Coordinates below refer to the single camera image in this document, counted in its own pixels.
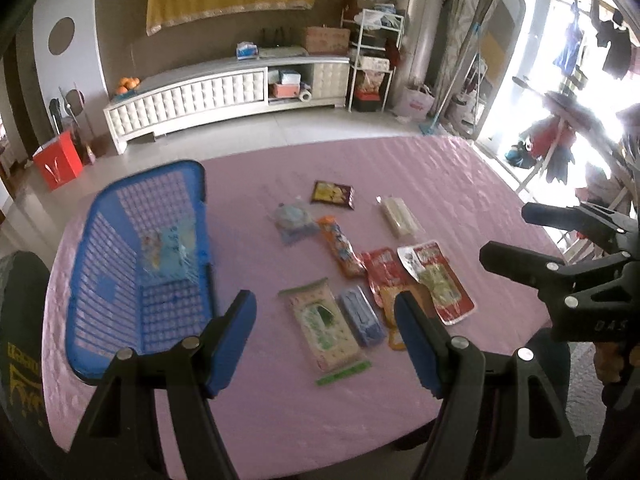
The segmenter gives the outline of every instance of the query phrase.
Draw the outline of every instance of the brown wall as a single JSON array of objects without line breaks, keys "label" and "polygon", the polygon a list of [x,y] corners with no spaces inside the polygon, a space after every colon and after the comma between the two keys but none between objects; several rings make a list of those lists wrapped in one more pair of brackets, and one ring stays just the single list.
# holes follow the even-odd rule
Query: brown wall
[{"label": "brown wall", "polygon": [[123,76],[158,72],[235,55],[240,41],[260,41],[262,28],[283,27],[300,41],[306,25],[337,26],[341,0],[316,0],[311,10],[265,10],[197,20],[146,35],[146,0],[95,0],[100,58],[107,88]]}]

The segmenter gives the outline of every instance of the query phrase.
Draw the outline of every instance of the dark pants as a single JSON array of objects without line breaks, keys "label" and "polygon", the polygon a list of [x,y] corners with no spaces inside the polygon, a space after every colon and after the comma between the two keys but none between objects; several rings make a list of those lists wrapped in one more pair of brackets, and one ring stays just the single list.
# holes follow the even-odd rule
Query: dark pants
[{"label": "dark pants", "polygon": [[[569,394],[571,352],[567,343],[553,341],[550,334],[551,329],[541,328],[525,346],[536,356],[560,400],[562,409],[565,410]],[[407,450],[424,444],[429,439],[434,423],[435,420],[432,420],[423,427],[399,438],[394,442],[394,447],[399,450]]]}]

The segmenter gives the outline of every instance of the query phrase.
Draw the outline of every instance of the metal screw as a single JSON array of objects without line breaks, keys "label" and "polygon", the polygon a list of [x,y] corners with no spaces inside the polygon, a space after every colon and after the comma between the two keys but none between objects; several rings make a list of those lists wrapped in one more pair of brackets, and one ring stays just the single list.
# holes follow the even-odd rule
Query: metal screw
[{"label": "metal screw", "polygon": [[469,346],[469,339],[462,337],[461,335],[457,335],[451,338],[451,345],[459,350],[464,350]]},{"label": "metal screw", "polygon": [[523,361],[531,361],[533,359],[533,352],[528,348],[520,348],[518,350],[518,357]]},{"label": "metal screw", "polygon": [[200,346],[200,340],[197,336],[190,335],[189,337],[185,337],[182,340],[182,346],[187,350],[193,350],[194,348]]},{"label": "metal screw", "polygon": [[133,350],[131,348],[121,348],[116,352],[116,357],[121,361],[126,361],[133,357]]},{"label": "metal screw", "polygon": [[578,306],[578,298],[575,296],[567,296],[564,298],[564,304],[569,308],[575,308]]}]

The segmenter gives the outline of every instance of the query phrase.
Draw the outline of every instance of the gray curtain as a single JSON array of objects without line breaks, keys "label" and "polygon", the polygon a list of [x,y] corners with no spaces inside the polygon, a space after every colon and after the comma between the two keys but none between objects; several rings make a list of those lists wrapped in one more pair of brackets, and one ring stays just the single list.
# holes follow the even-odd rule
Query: gray curtain
[{"label": "gray curtain", "polygon": [[447,44],[442,64],[438,71],[438,78],[434,88],[435,101],[431,108],[434,114],[444,101],[447,88],[451,84],[456,69],[456,62],[460,55],[460,47],[465,41],[465,36],[476,13],[479,0],[452,0],[449,27],[447,29]]}]

